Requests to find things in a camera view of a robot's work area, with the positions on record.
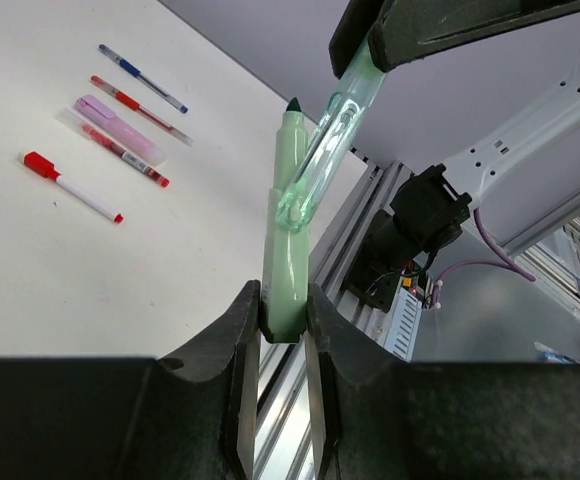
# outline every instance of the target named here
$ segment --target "red marker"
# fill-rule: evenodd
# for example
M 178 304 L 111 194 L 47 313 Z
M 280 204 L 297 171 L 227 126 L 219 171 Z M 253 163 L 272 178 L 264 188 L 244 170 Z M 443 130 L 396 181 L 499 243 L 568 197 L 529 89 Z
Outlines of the red marker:
M 24 155 L 23 164 L 30 170 L 37 172 L 43 178 L 49 178 L 58 185 L 61 185 L 61 187 L 63 187 L 65 190 L 73 194 L 82 202 L 90 205 L 97 212 L 109 218 L 114 223 L 121 223 L 123 221 L 123 216 L 119 213 L 119 210 L 112 208 L 107 203 L 86 192 L 83 188 L 79 187 L 71 180 L 65 178 L 55 170 L 53 163 L 39 155 L 37 152 L 30 152 Z
M 163 128 L 170 135 L 172 135 L 173 137 L 178 138 L 179 140 L 181 140 L 183 143 L 185 143 L 189 147 L 192 146 L 192 139 L 189 136 L 187 136 L 182 131 L 177 130 L 176 128 L 174 128 L 169 123 L 166 123 L 165 121 L 161 120 L 154 113 L 152 113 L 151 111 L 149 111 L 147 108 L 143 108 L 139 104 L 139 102 L 137 102 L 134 98 L 129 97 L 128 95 L 126 95 L 125 93 L 123 93 L 121 90 L 113 87 L 108 82 L 106 82 L 105 80 L 103 80 L 100 77 L 97 77 L 96 75 L 93 75 L 92 77 L 90 77 L 90 80 L 97 87 L 99 87 L 101 90 L 103 90 L 104 92 L 106 92 L 111 97 L 114 97 L 117 100 L 119 100 L 126 107 L 134 110 L 135 112 L 139 112 L 141 115 L 143 115 L 144 117 L 146 117 L 152 123 L 154 123 L 155 125 L 158 125 L 159 127 Z

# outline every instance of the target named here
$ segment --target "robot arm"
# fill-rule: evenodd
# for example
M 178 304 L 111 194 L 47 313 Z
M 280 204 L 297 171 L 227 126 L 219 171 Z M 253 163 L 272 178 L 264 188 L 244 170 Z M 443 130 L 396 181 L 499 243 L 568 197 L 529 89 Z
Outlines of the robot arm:
M 460 225 L 498 182 L 579 128 L 580 59 L 572 72 L 555 79 L 546 93 L 484 139 L 406 182 L 390 204 L 393 217 L 368 232 L 348 286 L 381 308 L 367 293 L 370 285 L 378 282 L 383 290 L 389 282 L 381 279 L 388 273 L 400 272 L 421 252 L 434 256 L 456 240 Z M 371 275 L 360 275 L 369 270 Z M 393 294 L 386 292 L 390 300 Z
M 353 1 L 330 43 L 340 76 L 279 201 L 277 223 L 298 232 L 318 209 L 386 74 L 418 58 L 580 10 L 580 0 Z
M 446 159 L 444 177 L 471 198 L 470 209 L 499 181 L 580 128 L 580 60 L 523 111 L 466 151 Z

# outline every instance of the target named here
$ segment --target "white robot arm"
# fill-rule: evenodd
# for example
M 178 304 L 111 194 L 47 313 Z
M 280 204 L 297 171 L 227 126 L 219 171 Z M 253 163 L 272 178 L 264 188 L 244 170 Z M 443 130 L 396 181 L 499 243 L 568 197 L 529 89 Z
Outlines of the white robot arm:
M 390 204 L 391 221 L 369 232 L 359 258 L 379 273 L 400 271 L 422 251 L 434 259 L 497 182 L 579 128 L 580 60 L 486 138 L 405 182 Z
M 443 163 L 445 179 L 472 198 L 470 210 L 497 182 L 580 128 L 580 60 L 572 72 L 501 127 Z

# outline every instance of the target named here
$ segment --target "highlighter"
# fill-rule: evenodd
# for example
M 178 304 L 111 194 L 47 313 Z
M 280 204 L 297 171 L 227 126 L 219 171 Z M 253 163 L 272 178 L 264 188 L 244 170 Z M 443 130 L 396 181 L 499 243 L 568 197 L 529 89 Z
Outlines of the highlighter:
M 308 132 L 304 121 L 299 101 L 293 98 L 277 131 L 274 180 L 268 196 L 261 282 L 265 313 L 259 328 L 270 343 L 296 343 L 306 329 L 308 230 L 292 232 L 276 221 L 279 200 L 306 156 Z
M 74 108 L 150 165 L 160 165 L 166 159 L 166 153 L 163 150 L 121 120 L 116 113 L 94 96 L 84 95 L 75 102 Z

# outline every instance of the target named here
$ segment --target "pen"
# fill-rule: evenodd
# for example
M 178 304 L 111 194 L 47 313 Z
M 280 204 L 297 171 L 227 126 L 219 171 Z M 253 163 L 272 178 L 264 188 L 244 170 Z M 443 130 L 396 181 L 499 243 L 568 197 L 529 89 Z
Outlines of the pen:
M 154 113 L 152 113 L 151 111 L 149 111 L 147 108 L 142 107 L 139 104 L 139 102 L 137 102 L 134 98 L 129 97 L 128 95 L 126 95 L 125 93 L 123 93 L 121 90 L 113 87 L 108 82 L 106 82 L 105 80 L 103 80 L 101 77 L 97 77 L 96 75 L 93 75 L 92 77 L 90 77 L 90 80 L 97 87 L 99 87 L 101 90 L 103 90 L 104 92 L 106 92 L 111 97 L 114 97 L 117 100 L 119 100 L 126 107 L 130 108 L 131 110 L 134 110 L 135 112 L 139 112 L 141 115 L 143 115 L 144 117 L 146 117 L 152 123 L 154 123 L 155 125 L 158 125 L 159 127 L 163 128 L 170 135 L 172 135 L 175 138 L 178 138 L 179 140 L 181 140 L 183 143 L 185 143 L 189 147 L 192 146 L 192 139 L 189 136 L 187 136 L 181 130 L 177 130 L 176 128 L 174 128 L 172 125 L 170 125 L 169 123 L 165 122 L 164 120 L 160 119 Z
M 154 168 L 150 167 L 139 157 L 133 155 L 121 145 L 114 142 L 112 139 L 106 137 L 103 133 L 94 128 L 88 122 L 81 120 L 67 108 L 64 108 L 61 112 L 59 112 L 57 115 L 57 120 L 77 132 L 82 137 L 94 140 L 99 145 L 105 147 L 107 150 L 110 150 L 128 165 L 135 168 L 136 170 L 139 170 L 151 180 L 157 182 L 158 185 L 161 185 L 165 188 L 170 184 L 170 180 L 159 174 Z
M 72 195 L 83 201 L 101 215 L 112 220 L 114 223 L 123 222 L 123 216 L 118 210 L 112 208 L 110 205 L 102 200 L 99 200 L 91 193 L 88 193 L 83 188 L 68 180 L 66 177 L 57 172 L 54 168 L 54 163 L 51 163 L 45 157 L 42 157 L 37 152 L 30 152 L 23 156 L 23 164 L 30 170 L 41 175 L 43 178 L 49 178 L 53 182 L 60 185 L 62 188 L 70 192 Z
M 99 51 L 101 53 L 103 53 L 106 57 L 108 57 L 110 60 L 112 60 L 114 63 L 116 63 L 117 65 L 119 65 L 121 68 L 123 68 L 130 75 L 132 75 L 137 80 L 139 80 L 141 83 L 143 83 L 145 86 L 147 86 L 150 90 L 152 90 L 157 95 L 159 95 L 161 98 L 163 98 L 166 102 L 168 102 L 174 108 L 176 108 L 177 110 L 179 110 L 181 113 L 187 113 L 188 112 L 188 107 L 186 107 L 183 103 L 181 103 L 179 100 L 177 100 L 176 98 L 174 98 L 172 95 L 170 95 L 163 88 L 161 88 L 159 85 L 157 85 L 152 80 L 150 80 L 148 77 L 146 77 L 145 75 L 143 75 L 141 73 L 141 70 L 139 70 L 137 67 L 135 67 L 134 65 L 132 65 L 125 58 L 123 58 L 120 55 L 117 55 L 115 52 L 113 52 L 112 50 L 110 50 L 104 44 L 99 45 Z
M 274 180 L 268 194 L 268 225 L 263 255 L 261 299 L 265 307 L 259 328 L 271 343 L 296 343 L 306 328 L 308 259 L 307 229 L 291 232 L 277 224 L 277 208 L 284 190 L 303 162 L 308 146 L 305 115 L 293 98 L 277 131 Z

